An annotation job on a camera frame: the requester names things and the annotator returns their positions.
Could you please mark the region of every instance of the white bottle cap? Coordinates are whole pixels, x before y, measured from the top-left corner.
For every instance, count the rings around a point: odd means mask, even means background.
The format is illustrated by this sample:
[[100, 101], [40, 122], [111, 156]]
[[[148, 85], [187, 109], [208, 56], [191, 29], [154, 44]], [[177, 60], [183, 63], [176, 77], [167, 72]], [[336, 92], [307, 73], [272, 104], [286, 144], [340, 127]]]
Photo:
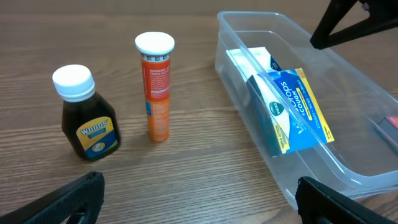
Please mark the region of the white bottle cap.
[[87, 100], [95, 93], [93, 76], [88, 68], [82, 65], [67, 65], [58, 68], [52, 75], [55, 89], [67, 102]]
[[165, 55], [173, 50], [174, 39], [163, 32], [145, 32], [136, 37], [136, 47], [147, 55]]

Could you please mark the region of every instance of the lid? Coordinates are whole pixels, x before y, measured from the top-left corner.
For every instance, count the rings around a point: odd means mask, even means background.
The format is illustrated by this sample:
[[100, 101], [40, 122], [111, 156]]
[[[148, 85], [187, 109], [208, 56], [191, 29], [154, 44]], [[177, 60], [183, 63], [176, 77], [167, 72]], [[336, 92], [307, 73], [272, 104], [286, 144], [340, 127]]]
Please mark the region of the lid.
[[79, 102], [94, 95], [95, 84], [90, 70], [82, 65], [58, 68], [52, 75], [55, 89], [67, 102]]
[[136, 37], [136, 47], [148, 55], [164, 55], [174, 48], [172, 36], [163, 32], [145, 32]]

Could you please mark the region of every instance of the box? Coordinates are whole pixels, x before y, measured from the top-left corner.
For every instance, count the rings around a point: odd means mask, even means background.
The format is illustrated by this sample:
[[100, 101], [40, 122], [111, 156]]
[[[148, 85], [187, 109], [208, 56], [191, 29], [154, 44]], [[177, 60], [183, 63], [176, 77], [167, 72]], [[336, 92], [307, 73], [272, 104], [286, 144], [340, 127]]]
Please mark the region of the box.
[[[398, 115], [396, 100], [332, 50], [317, 50], [311, 35], [275, 12], [221, 12], [216, 70], [250, 135], [287, 201], [297, 208], [295, 192], [302, 176], [312, 177], [352, 199], [398, 189], [398, 152], [378, 123]], [[295, 110], [248, 48], [265, 47], [281, 69], [303, 68], [334, 136], [324, 143]], [[273, 117], [226, 51], [240, 49], [291, 119], [317, 140], [313, 147], [270, 156], [277, 144], [261, 128], [258, 114]]]

